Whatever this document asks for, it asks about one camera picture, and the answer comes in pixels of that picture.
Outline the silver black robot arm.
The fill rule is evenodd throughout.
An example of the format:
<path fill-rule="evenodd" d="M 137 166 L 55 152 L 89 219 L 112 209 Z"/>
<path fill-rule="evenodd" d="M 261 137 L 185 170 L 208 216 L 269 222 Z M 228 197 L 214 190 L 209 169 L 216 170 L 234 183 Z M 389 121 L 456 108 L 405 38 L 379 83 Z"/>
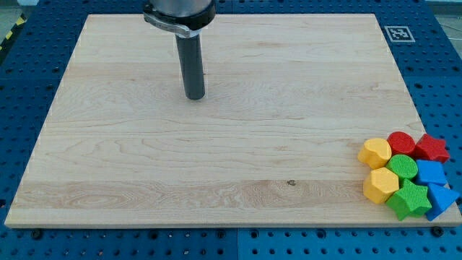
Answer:
<path fill-rule="evenodd" d="M 144 20 L 174 33 L 193 38 L 212 22 L 216 15 L 214 0 L 148 0 L 143 6 Z"/>

